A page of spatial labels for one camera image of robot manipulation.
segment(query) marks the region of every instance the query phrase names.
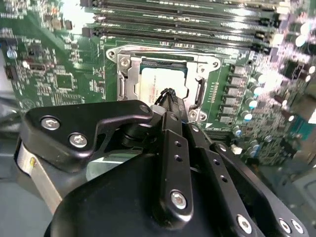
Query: black capacitor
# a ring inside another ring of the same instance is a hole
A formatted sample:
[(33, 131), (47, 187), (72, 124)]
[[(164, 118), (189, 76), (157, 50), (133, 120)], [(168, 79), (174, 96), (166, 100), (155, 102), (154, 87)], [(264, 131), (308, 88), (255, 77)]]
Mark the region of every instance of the black capacitor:
[(309, 56), (316, 55), (316, 44), (308, 43), (307, 47), (304, 47), (303, 52)]
[(281, 114), (283, 115), (283, 117), (285, 118), (285, 121), (287, 122), (292, 122), (295, 118), (295, 116), (287, 110), (281, 110)]
[(316, 66), (311, 64), (303, 64), (303, 70), (309, 74), (313, 74), (316, 70)]
[(286, 106), (287, 104), (287, 100), (285, 100), (282, 96), (279, 95), (275, 95), (274, 99), (279, 102), (280, 104), (282, 104), (282, 106)]
[(303, 66), (301, 64), (299, 64), (298, 62), (289, 60), (287, 62), (287, 67), (282, 72), (282, 74), (291, 80), (297, 80), (300, 76), (302, 69), (303, 69)]

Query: mounting hole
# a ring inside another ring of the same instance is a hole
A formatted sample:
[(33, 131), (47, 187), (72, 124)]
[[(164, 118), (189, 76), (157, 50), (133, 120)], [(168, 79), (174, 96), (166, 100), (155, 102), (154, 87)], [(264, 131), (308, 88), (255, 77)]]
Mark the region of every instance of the mounting hole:
[(178, 141), (175, 141), (174, 144), (175, 144), (177, 147), (182, 147), (181, 143), (178, 142)]
[(153, 143), (153, 142), (155, 142), (157, 140), (157, 137), (150, 137), (150, 138), (148, 138), (148, 141), (150, 142), (150, 143)]
[(215, 163), (216, 165), (220, 165), (220, 163), (218, 162), (218, 160), (214, 159), (213, 161), (214, 161), (214, 163)]
[(225, 183), (227, 183), (227, 182), (228, 182), (227, 178), (225, 178), (225, 176), (224, 176), (224, 175), (221, 175), (221, 179), (222, 179), (222, 180), (223, 180), (223, 182), (225, 182)]
[(145, 105), (140, 105), (139, 108), (140, 108), (142, 111), (144, 111), (145, 113), (149, 113), (149, 112), (150, 112), (149, 109), (148, 109), (148, 107), (145, 106)]
[(114, 56), (115, 56), (115, 53), (114, 53), (113, 51), (110, 51), (110, 52), (109, 52), (109, 57), (110, 57), (110, 58), (114, 58)]
[(175, 120), (175, 121), (178, 121), (178, 118), (174, 115), (174, 114), (171, 114), (170, 117)]
[(174, 158), (176, 159), (176, 161), (181, 162), (183, 161), (182, 158), (179, 155), (175, 155)]

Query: black bracket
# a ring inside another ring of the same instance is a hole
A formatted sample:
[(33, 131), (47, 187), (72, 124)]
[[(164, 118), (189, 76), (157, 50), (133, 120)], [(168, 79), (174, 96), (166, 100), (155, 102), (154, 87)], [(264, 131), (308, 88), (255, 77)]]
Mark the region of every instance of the black bracket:
[[(54, 118), (60, 127), (45, 129), (41, 126), (45, 118)], [(152, 110), (138, 100), (42, 107), (25, 114), (20, 136), (25, 147), (35, 155), (61, 170), (76, 172), (102, 157), (120, 126), (148, 123), (152, 118)], [(87, 144), (82, 148), (73, 146), (69, 141), (72, 134), (81, 134)]]

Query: integrated circuit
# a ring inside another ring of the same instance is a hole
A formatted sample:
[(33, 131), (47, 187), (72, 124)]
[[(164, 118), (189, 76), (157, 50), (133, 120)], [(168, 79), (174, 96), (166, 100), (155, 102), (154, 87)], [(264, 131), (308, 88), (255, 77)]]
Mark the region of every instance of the integrated circuit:
[(56, 75), (57, 87), (72, 89), (74, 87), (71, 75)]
[(19, 79), (18, 72), (17, 72), (15, 66), (12, 66), (12, 65), (5, 66), (4, 71), (5, 71), (6, 77), (9, 80), (18, 80)]

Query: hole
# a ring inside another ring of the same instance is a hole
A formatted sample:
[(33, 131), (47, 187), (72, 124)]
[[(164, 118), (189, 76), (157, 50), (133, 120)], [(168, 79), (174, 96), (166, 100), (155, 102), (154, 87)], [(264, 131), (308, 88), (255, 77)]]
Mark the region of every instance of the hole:
[(178, 121), (178, 118), (174, 115), (174, 114), (171, 114), (170, 117), (175, 120), (175, 121)]
[(176, 161), (181, 162), (182, 158), (179, 155), (175, 155), (174, 158), (176, 159)]
[(150, 138), (148, 138), (148, 141), (150, 142), (150, 143), (153, 143), (153, 142), (155, 142), (157, 140), (157, 137), (150, 137)]
[(110, 51), (110, 52), (109, 52), (109, 57), (110, 57), (110, 58), (114, 58), (114, 56), (115, 56), (115, 53), (114, 53), (113, 51)]
[(213, 161), (214, 161), (214, 163), (215, 163), (216, 165), (220, 165), (220, 163), (218, 162), (218, 160), (214, 159)]
[(95, 150), (99, 150), (102, 143), (104, 142), (105, 138), (106, 138), (106, 134), (105, 133), (101, 133), (97, 136), (97, 143), (96, 143), (96, 146), (95, 146)]
[(144, 111), (145, 113), (149, 113), (149, 112), (150, 112), (150, 110), (148, 109), (148, 107), (145, 106), (145, 105), (140, 105), (139, 108), (140, 108), (142, 111)]
[(178, 142), (178, 141), (175, 141), (174, 144), (175, 144), (177, 147), (182, 147), (181, 143)]
[(225, 183), (227, 183), (227, 182), (228, 182), (227, 178), (225, 178), (225, 176), (224, 176), (224, 175), (221, 175), (221, 179), (222, 179)]

